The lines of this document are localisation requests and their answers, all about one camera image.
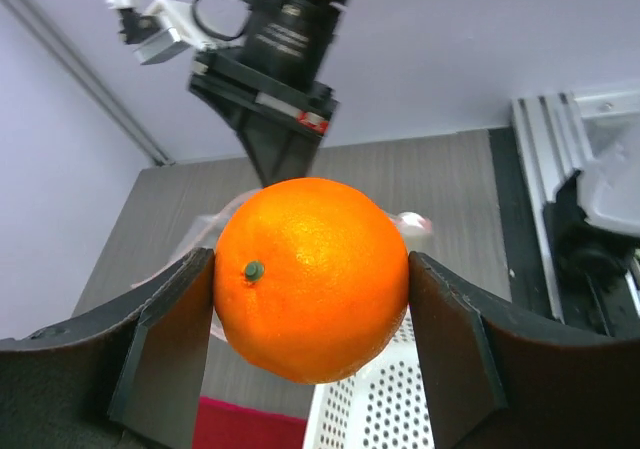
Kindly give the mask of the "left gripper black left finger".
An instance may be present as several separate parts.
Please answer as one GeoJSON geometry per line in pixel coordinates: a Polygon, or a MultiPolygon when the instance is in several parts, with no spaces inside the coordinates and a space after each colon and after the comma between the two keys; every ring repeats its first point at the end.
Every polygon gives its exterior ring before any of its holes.
{"type": "Polygon", "coordinates": [[[213,274],[198,248],[108,303],[2,340],[2,447],[190,447],[213,274]]]}

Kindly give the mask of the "orange fruit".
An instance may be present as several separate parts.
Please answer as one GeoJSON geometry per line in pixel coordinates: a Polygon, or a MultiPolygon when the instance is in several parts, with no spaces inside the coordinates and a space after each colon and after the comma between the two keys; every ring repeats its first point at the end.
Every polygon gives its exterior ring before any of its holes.
{"type": "Polygon", "coordinates": [[[399,231],[369,197],[336,181],[257,191],[217,242],[213,295],[228,343],[296,383],[344,379],[376,357],[408,292],[399,231]]]}

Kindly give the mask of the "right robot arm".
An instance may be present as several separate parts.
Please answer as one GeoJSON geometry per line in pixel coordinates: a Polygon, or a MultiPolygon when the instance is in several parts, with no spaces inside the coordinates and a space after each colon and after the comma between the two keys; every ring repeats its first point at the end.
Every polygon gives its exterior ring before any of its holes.
{"type": "Polygon", "coordinates": [[[304,177],[338,106],[316,76],[347,0],[243,0],[249,14],[234,35],[198,29],[223,47],[197,51],[192,94],[236,134],[262,186],[304,177]]]}

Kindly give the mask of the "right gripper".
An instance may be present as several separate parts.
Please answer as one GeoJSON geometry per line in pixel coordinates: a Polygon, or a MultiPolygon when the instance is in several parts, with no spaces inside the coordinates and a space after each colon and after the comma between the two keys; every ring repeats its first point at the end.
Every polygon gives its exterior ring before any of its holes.
{"type": "Polygon", "coordinates": [[[237,55],[196,53],[189,91],[235,131],[262,187],[305,177],[339,106],[333,90],[319,82],[295,89],[237,55]]]}

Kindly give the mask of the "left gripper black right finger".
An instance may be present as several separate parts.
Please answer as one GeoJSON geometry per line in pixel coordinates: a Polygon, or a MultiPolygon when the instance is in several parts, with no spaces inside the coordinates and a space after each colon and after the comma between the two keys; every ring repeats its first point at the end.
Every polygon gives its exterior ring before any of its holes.
{"type": "Polygon", "coordinates": [[[412,253],[410,312],[439,448],[635,448],[639,342],[525,310],[412,253]]]}

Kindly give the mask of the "clear zip top bag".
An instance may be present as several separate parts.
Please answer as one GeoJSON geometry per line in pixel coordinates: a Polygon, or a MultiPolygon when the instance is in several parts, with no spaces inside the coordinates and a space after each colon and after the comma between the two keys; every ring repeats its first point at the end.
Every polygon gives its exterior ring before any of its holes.
{"type": "MultiPolygon", "coordinates": [[[[136,289],[144,283],[150,282],[193,249],[214,249],[222,230],[231,217],[254,194],[255,191],[249,191],[237,196],[216,214],[197,216],[187,230],[186,235],[169,257],[168,262],[147,279],[132,284],[131,288],[136,289]]],[[[387,216],[401,234],[408,252],[422,251],[425,248],[426,241],[433,233],[432,223],[428,218],[415,212],[403,212],[398,215],[387,213],[387,216]]]]}

